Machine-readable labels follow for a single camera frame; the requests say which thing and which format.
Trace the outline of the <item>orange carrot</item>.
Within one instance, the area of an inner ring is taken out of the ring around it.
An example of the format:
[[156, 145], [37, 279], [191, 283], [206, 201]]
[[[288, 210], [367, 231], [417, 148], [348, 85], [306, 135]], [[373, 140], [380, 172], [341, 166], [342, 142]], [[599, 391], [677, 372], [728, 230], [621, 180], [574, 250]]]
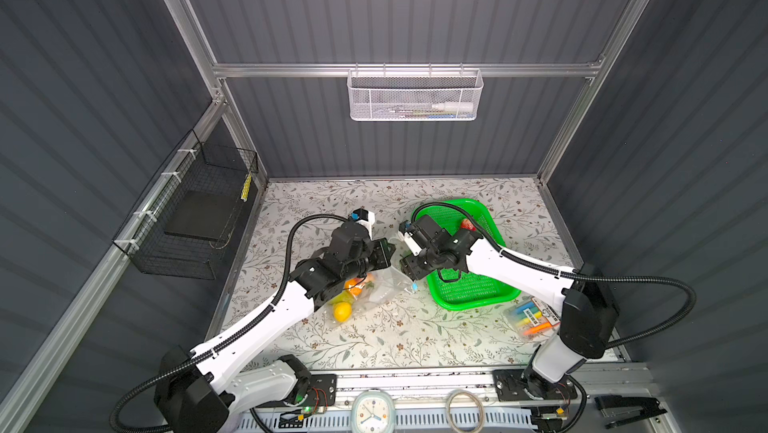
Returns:
[[364, 290], [374, 285], [375, 276], [368, 274], [365, 278], [353, 278], [345, 283], [345, 291], [358, 298]]

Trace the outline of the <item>yellow lemon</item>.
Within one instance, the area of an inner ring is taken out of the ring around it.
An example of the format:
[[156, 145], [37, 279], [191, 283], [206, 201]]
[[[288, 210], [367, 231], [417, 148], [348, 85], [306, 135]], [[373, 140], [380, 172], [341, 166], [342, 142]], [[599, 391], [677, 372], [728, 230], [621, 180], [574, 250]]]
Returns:
[[352, 313], [352, 305], [348, 302], [339, 302], [333, 306], [333, 317], [338, 323], [347, 322]]

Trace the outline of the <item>red apple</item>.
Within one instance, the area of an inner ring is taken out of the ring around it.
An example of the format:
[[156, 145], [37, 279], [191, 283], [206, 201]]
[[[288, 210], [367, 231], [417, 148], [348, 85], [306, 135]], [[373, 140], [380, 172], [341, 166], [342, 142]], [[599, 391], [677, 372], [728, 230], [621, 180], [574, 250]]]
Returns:
[[462, 220], [462, 222], [460, 224], [460, 228], [461, 229], [470, 230], [470, 231], [475, 231], [476, 230], [476, 227], [474, 226], [474, 224], [469, 219], [467, 219], [467, 218]]

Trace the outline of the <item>clear zip top bag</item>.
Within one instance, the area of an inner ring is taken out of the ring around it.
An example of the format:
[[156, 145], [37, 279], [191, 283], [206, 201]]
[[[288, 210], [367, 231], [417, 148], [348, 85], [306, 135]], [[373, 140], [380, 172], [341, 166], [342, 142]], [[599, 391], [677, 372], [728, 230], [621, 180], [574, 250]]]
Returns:
[[[383, 307], [395, 299], [414, 295], [418, 291], [417, 283], [395, 267], [373, 271], [368, 274], [375, 276], [374, 285], [366, 288], [358, 298], [346, 292], [344, 284], [342, 291], [332, 297], [319, 310], [323, 314], [322, 318], [326, 326], [330, 328], [340, 327], [351, 320], [363, 317], [365, 314]], [[348, 302], [353, 308], [351, 317], [345, 323], [338, 323], [333, 317], [333, 306], [339, 302]]]

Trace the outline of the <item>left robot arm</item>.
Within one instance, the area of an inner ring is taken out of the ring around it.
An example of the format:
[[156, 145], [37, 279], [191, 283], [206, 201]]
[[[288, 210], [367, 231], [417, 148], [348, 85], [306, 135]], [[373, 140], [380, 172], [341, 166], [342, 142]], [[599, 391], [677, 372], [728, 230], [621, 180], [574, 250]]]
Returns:
[[290, 271], [278, 291], [233, 327], [187, 351], [169, 350], [161, 359], [166, 372], [189, 360], [197, 365], [154, 388], [154, 403], [172, 432], [216, 432], [237, 409], [280, 401], [305, 393], [310, 375], [293, 356], [284, 356], [276, 372], [252, 393], [238, 393], [234, 379], [257, 354], [288, 328], [310, 317], [376, 270], [391, 265], [394, 248], [372, 235], [372, 212], [353, 211], [317, 250]]

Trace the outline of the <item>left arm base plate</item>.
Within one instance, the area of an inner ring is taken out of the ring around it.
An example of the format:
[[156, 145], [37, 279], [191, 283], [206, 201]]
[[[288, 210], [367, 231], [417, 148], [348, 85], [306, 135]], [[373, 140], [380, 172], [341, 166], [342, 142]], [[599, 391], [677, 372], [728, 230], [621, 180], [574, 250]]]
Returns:
[[335, 404], [338, 376], [336, 374], [311, 373], [300, 379], [288, 396], [258, 405], [258, 408], [278, 407], [329, 407]]

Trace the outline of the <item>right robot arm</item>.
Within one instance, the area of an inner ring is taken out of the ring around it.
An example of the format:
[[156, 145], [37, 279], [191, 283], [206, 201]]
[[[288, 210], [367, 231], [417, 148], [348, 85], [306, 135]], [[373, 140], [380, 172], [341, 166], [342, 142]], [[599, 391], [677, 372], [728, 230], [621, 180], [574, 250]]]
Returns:
[[485, 276], [536, 298], [559, 318], [557, 332], [534, 353], [528, 378], [557, 383], [609, 348], [618, 311], [597, 277], [518, 255], [480, 227], [451, 234], [427, 215], [401, 223], [399, 236], [410, 250], [401, 265], [412, 279], [446, 269]]

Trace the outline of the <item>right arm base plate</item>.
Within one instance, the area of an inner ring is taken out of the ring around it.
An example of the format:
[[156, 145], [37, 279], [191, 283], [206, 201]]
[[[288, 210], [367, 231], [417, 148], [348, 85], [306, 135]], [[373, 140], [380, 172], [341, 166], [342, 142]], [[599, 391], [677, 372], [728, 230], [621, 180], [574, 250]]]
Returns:
[[578, 390], [571, 380], [548, 383], [531, 379], [526, 376], [524, 368], [494, 369], [491, 375], [497, 397], [502, 401], [563, 400], [569, 403], [579, 398]]

